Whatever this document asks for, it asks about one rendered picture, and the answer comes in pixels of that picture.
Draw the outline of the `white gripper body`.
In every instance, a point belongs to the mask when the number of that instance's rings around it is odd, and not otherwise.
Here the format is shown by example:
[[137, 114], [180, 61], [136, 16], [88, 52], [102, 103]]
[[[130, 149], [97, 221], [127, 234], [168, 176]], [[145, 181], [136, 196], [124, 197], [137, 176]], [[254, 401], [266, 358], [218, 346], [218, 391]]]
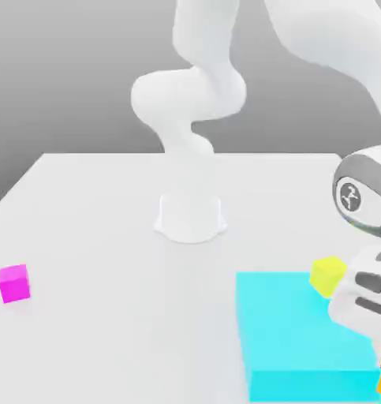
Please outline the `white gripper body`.
[[337, 324], [366, 336], [376, 346], [381, 346], [381, 294], [337, 294], [329, 304], [329, 315]]

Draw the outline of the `small yellow cube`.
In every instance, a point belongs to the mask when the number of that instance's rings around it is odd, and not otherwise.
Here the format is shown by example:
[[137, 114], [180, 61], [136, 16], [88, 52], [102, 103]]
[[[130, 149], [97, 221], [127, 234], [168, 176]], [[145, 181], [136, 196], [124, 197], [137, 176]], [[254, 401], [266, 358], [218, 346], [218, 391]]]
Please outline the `small yellow cube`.
[[330, 298], [341, 279], [345, 276], [347, 264], [336, 256], [314, 260], [310, 284], [324, 298]]

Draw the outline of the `small magenta cube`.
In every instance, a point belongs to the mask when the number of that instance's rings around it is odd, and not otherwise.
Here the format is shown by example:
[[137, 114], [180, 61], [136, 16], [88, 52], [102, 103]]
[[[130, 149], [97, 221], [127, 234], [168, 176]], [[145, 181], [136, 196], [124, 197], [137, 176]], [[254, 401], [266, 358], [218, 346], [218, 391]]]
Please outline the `small magenta cube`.
[[19, 264], [1, 268], [0, 291], [3, 303], [30, 298], [31, 292], [27, 266]]

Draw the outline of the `large cyan box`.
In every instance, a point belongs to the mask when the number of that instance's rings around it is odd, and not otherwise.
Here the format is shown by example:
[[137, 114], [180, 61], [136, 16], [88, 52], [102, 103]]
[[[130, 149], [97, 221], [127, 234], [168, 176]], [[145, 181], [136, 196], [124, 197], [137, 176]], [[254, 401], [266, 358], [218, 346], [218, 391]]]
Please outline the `large cyan box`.
[[307, 272], [239, 272], [235, 305], [250, 403], [379, 400], [371, 339], [331, 320]]

